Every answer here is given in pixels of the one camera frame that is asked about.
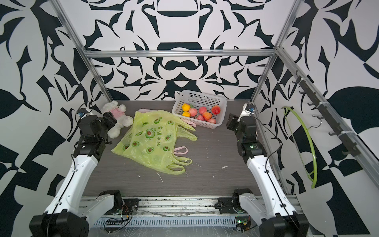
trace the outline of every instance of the white plush toy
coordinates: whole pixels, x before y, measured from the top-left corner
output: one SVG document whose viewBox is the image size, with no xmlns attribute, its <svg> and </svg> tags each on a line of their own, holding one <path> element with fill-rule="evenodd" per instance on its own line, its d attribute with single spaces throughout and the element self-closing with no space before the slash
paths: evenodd
<svg viewBox="0 0 379 237">
<path fill-rule="evenodd" d="M 108 131 L 110 138 L 116 138 L 120 135 L 120 130 L 125 126 L 129 127 L 133 124 L 133 118 L 125 115 L 125 105 L 118 106 L 117 101 L 106 103 L 101 109 L 102 113 L 111 112 L 113 117 L 117 119 L 116 125 Z"/>
</svg>

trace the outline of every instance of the white plastic basket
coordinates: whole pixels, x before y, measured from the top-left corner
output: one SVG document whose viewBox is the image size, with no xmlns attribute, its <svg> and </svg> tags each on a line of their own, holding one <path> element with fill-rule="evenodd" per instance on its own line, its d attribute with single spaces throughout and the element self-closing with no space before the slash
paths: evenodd
<svg viewBox="0 0 379 237">
<path fill-rule="evenodd" d="M 207 111 L 212 114 L 211 109 L 213 106 L 218 105 L 220 106 L 221 112 L 217 115 L 212 114 L 212 118 L 216 120 L 216 123 L 210 123 L 206 121 L 201 121 L 196 119 L 195 117 L 185 117 L 182 116 L 183 104 L 189 104 L 192 105 L 195 109 L 199 110 L 200 107 L 204 106 L 207 108 Z M 172 114 L 180 117 L 181 119 L 186 119 L 191 122 L 194 122 L 196 125 L 208 127 L 210 129 L 215 129 L 217 126 L 220 126 L 222 124 L 222 121 L 224 120 L 226 111 L 226 99 L 215 96 L 215 95 L 209 95 L 204 94 L 196 91 L 189 91 L 185 90 L 182 91 L 179 98 L 176 100 L 174 107 L 172 108 Z"/>
</svg>

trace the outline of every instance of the patterned backdrop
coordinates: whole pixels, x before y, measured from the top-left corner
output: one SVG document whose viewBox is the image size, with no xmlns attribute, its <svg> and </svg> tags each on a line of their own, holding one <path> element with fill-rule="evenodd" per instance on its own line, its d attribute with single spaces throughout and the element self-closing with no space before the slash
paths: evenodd
<svg viewBox="0 0 379 237">
<path fill-rule="evenodd" d="M 273 48 L 293 0 L 66 0 L 88 50 Z M 267 57 L 96 58 L 114 99 L 249 99 Z"/>
<path fill-rule="evenodd" d="M 65 0 L 91 50 L 273 48 L 293 0 Z"/>
<path fill-rule="evenodd" d="M 267 56 L 95 58 L 113 99 L 174 99 L 183 90 L 250 99 Z"/>
<path fill-rule="evenodd" d="M 379 156 L 379 2 L 360 0 L 306 0 L 284 43 L 285 50 L 312 80 L 336 111 Z M 278 151 L 281 172 L 298 200 L 316 236 L 377 236 L 379 190 L 346 148 L 329 136 L 323 120 L 311 128 L 318 180 L 308 179 L 284 120 L 283 106 L 293 107 L 307 127 L 319 125 L 320 115 L 294 77 L 277 59 L 257 99 L 260 118 L 283 143 Z M 303 128 L 288 114 L 294 137 L 308 172 L 312 155 Z M 279 146 L 272 139 L 272 150 Z"/>
<path fill-rule="evenodd" d="M 0 60 L 0 236 L 31 236 L 71 165 L 76 110 L 106 100 L 46 0 L 0 1 Z"/>
</svg>

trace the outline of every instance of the plastic bag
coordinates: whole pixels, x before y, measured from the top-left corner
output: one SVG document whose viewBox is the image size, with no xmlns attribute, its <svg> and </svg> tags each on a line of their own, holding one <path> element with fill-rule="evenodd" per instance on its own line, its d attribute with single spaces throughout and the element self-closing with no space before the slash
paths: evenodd
<svg viewBox="0 0 379 237">
<path fill-rule="evenodd" d="M 176 138 L 197 140 L 183 127 L 195 131 L 179 117 L 164 110 L 136 112 L 132 127 L 112 152 L 166 174 L 182 174 L 185 172 L 183 165 L 191 164 L 192 160 L 174 155 Z"/>
</svg>

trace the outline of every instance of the table surface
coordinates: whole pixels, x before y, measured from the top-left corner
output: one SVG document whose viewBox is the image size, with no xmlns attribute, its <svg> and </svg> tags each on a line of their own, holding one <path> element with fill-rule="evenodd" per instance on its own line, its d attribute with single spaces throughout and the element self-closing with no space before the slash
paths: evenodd
<svg viewBox="0 0 379 237">
<path fill-rule="evenodd" d="M 135 111 L 141 108 L 171 112 L 175 101 L 118 102 L 126 105 L 126 115 L 134 117 Z M 185 156 L 193 161 L 185 167 L 186 173 L 180 175 L 158 172 L 159 177 L 155 170 L 112 153 L 129 129 L 122 128 L 117 138 L 110 139 L 113 144 L 106 146 L 83 196 L 97 196 L 102 191 L 114 189 L 120 190 L 123 196 L 218 196 L 231 195 L 238 188 L 249 188 L 255 195 L 261 195 L 254 176 L 237 152 L 234 132 L 226 129 L 229 113 L 239 115 L 246 102 L 228 101 L 222 125 L 215 129 L 196 126 L 196 131 L 191 131 L 198 137 L 196 141 L 177 139 L 175 146 L 186 146 L 188 153 Z"/>
</svg>

